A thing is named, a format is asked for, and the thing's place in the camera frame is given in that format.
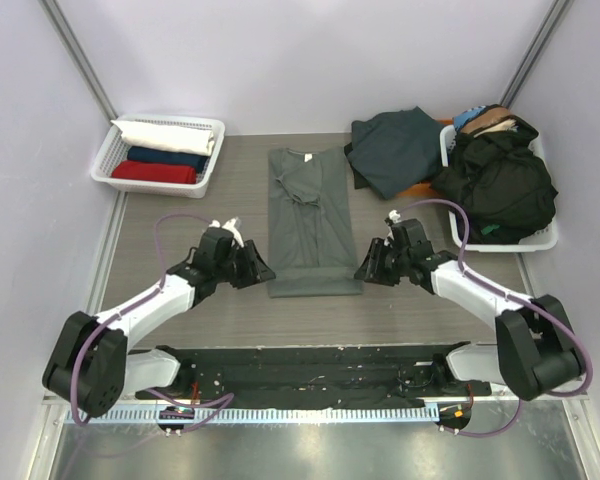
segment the pile of clothes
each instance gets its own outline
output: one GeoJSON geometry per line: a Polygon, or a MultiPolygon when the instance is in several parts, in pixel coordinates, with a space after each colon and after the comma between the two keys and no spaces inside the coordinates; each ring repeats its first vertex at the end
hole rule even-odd
{"type": "Polygon", "coordinates": [[[211,130],[125,120],[111,123],[131,145],[127,160],[115,168],[112,178],[181,184],[202,178],[215,144],[211,130]]]}
{"type": "Polygon", "coordinates": [[[370,187],[388,200],[440,171],[443,125],[420,108],[385,112],[351,124],[344,153],[356,189],[370,187]]]}
{"type": "MultiPolygon", "coordinates": [[[[470,241],[517,244],[553,219],[557,190],[529,144],[538,131],[500,105],[476,107],[453,119],[449,166],[431,188],[469,216],[470,241]]],[[[464,226],[458,224],[460,235],[464,226]]]]}

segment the gray fabric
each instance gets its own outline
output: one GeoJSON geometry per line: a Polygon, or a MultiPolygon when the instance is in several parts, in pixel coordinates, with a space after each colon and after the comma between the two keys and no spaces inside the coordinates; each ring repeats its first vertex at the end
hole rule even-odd
{"type": "Polygon", "coordinates": [[[351,124],[351,166],[383,198],[422,182],[441,168],[443,126],[420,108],[386,112],[351,124]]]}
{"type": "Polygon", "coordinates": [[[269,152],[269,296],[358,295],[342,147],[269,152]]]}

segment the white wall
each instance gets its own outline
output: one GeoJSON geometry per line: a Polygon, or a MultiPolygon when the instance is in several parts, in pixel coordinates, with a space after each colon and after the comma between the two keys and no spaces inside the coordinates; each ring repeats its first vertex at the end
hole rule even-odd
{"type": "Polygon", "coordinates": [[[560,191],[558,245],[527,264],[593,356],[600,417],[600,0],[574,2],[513,109],[541,130],[560,191]]]}
{"type": "Polygon", "coordinates": [[[59,0],[123,113],[230,134],[348,131],[420,105],[496,102],[550,0],[59,0]]]}
{"type": "Polygon", "coordinates": [[[106,131],[38,3],[0,0],[0,480],[29,460],[42,372],[85,304],[114,199],[88,174],[106,131]]]}

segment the red folded cloth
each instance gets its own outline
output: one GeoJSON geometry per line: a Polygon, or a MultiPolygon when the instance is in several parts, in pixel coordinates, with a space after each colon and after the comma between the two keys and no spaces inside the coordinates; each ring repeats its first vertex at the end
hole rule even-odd
{"type": "Polygon", "coordinates": [[[147,182],[196,183],[196,171],[185,165],[163,165],[125,160],[115,168],[111,178],[147,182]]]}

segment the white rack strip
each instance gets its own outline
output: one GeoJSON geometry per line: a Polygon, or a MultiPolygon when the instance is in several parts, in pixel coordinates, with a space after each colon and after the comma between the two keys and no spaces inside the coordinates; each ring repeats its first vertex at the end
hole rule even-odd
{"type": "MultiPolygon", "coordinates": [[[[165,405],[120,405],[112,408],[90,424],[139,424],[156,423],[165,405]]],[[[186,424],[199,422],[215,412],[210,408],[196,408],[195,418],[160,419],[160,423],[186,424]]],[[[318,424],[318,423],[385,423],[385,422],[434,422],[439,420],[438,404],[427,404],[423,408],[395,408],[386,410],[251,410],[229,408],[211,420],[210,423],[236,424],[318,424]]],[[[73,424],[71,412],[67,413],[65,424],[73,424]]]]}

